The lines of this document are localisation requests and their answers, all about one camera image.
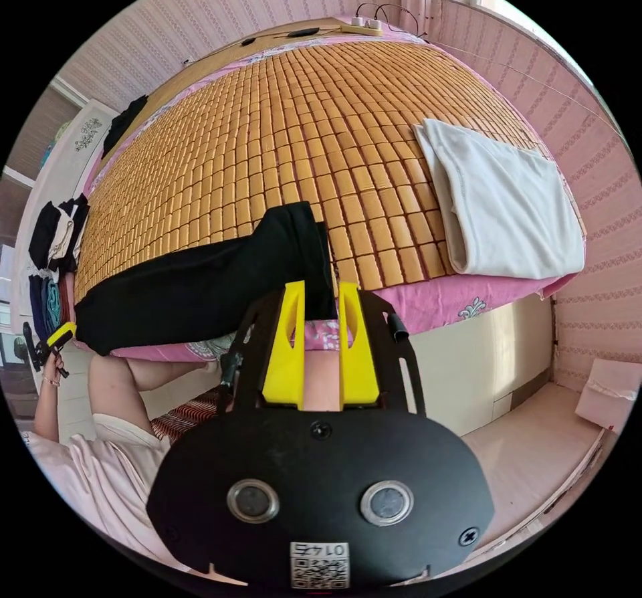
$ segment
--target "bracelet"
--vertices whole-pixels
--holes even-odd
[[[44,382],[49,382],[49,384],[51,384],[52,386],[56,386],[56,387],[60,386],[60,382],[54,382],[53,379],[49,379],[48,377],[45,377],[44,375],[42,376],[42,380]]]

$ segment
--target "qr code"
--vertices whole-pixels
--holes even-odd
[[[294,589],[347,589],[350,558],[347,544],[293,542],[290,553]]]
[[[347,558],[292,559],[292,587],[295,589],[347,589]]]

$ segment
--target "white shirt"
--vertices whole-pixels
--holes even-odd
[[[58,494],[85,520],[124,546],[189,571],[167,550],[145,509],[158,468],[169,450],[75,435],[68,444],[23,433],[32,456]]]

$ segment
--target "black cloth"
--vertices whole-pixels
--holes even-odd
[[[133,123],[134,119],[138,116],[138,113],[145,107],[147,103],[147,97],[141,96],[135,101],[132,101],[129,104],[129,107],[121,112],[118,116],[115,116],[112,119],[111,127],[107,136],[105,137],[105,142],[103,143],[102,158],[105,158],[105,155],[109,150],[111,150],[120,137],[126,132],[127,128]]]
[[[49,201],[36,219],[33,235],[29,243],[29,256],[36,268],[47,268],[49,264],[49,248],[56,236],[59,220],[60,210]]]
[[[89,216],[89,204],[87,203],[87,197],[85,195],[80,195],[77,199],[70,199],[69,201],[65,201],[58,206],[70,217],[72,216],[72,212],[74,212],[75,206],[78,206],[78,208],[76,208],[76,212],[72,217],[74,220],[74,230],[69,241],[67,252],[65,253],[65,256],[63,258],[52,259],[49,262],[49,270],[56,271],[60,269],[61,276],[66,272],[76,272],[76,270],[78,269],[76,258],[74,257],[74,248],[76,246],[76,242],[78,241],[78,236],[80,235],[82,227],[85,224],[85,220],[87,219],[87,216]]]
[[[99,355],[197,342],[238,329],[248,307],[306,282],[306,319],[336,319],[327,230],[310,204],[269,209],[247,237],[171,252],[94,286],[76,305],[76,337]]]

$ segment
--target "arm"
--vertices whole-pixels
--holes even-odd
[[[43,369],[40,396],[33,418],[33,432],[40,437],[58,442],[58,384],[63,366],[62,358],[51,353]]]

